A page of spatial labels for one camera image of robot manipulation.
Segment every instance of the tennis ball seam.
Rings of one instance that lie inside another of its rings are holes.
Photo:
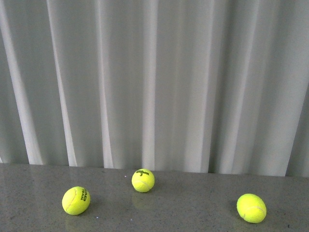
[[[137,180],[137,181],[135,181],[135,182],[142,182],[144,185],[146,185],[147,186],[147,188],[148,188],[148,191],[150,190],[150,188],[149,188],[149,186],[148,186],[148,184],[146,183],[146,182],[144,182],[144,181],[141,181],[141,180]]]
[[[66,208],[66,212],[68,212],[69,207],[71,206],[72,202],[74,201],[74,199],[75,199],[75,197],[76,197],[76,195],[77,195],[77,190],[76,190],[76,189],[74,189],[74,191],[75,191],[75,193],[74,193],[74,197],[72,198],[72,200],[71,200],[70,204],[68,204],[68,206],[67,206],[67,208]]]
[[[259,210],[261,210],[262,212],[263,212],[263,214],[264,214],[264,216],[266,215],[266,213],[265,213],[265,211],[261,208],[261,207],[259,207],[259,206],[251,206],[251,207],[249,207],[249,208],[247,208],[247,210],[246,211],[248,211],[248,210],[250,210],[250,209],[252,209],[252,208],[256,208],[256,209],[259,209]],[[245,219],[246,218],[246,213],[244,213],[243,214],[243,217],[242,217],[243,219]]]

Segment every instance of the speckled stone surface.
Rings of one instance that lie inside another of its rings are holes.
[[[148,193],[131,185],[134,170],[0,164],[1,232],[307,232],[309,179],[154,172]],[[63,194],[83,186],[89,208],[64,212]],[[245,222],[236,201],[244,193],[267,205],[260,224]]]

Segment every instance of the white curtain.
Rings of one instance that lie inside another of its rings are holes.
[[[0,162],[309,176],[309,2],[0,0]]]

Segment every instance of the yellow tennis ball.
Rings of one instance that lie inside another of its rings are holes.
[[[258,196],[246,193],[237,201],[237,211],[247,222],[260,223],[266,217],[266,205]]]
[[[83,187],[69,189],[62,198],[64,211],[71,215],[78,215],[85,211],[90,204],[90,194]]]
[[[155,176],[148,169],[139,169],[132,176],[132,185],[138,192],[148,192],[155,185]]]

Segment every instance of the wilson logo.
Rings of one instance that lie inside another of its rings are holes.
[[[143,174],[149,175],[149,173],[144,172],[143,170],[137,170],[136,173],[140,173],[140,176],[142,176]]]

